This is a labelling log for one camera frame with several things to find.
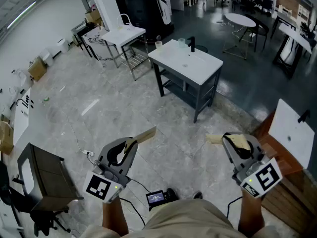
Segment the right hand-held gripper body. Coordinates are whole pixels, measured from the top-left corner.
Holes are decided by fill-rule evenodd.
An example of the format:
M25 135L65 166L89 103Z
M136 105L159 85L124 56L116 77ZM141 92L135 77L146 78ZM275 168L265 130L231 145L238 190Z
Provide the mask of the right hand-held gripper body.
M234 167L232 178L254 198L264 196L282 180L282 174L275 158L260 154L260 159L241 170Z

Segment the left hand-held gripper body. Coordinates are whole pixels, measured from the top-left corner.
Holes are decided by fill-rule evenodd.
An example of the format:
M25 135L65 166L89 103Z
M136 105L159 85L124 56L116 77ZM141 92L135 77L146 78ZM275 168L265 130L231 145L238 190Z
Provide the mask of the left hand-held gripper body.
M130 181L129 177L96 160L93 170L87 172L83 192L103 203L110 204Z

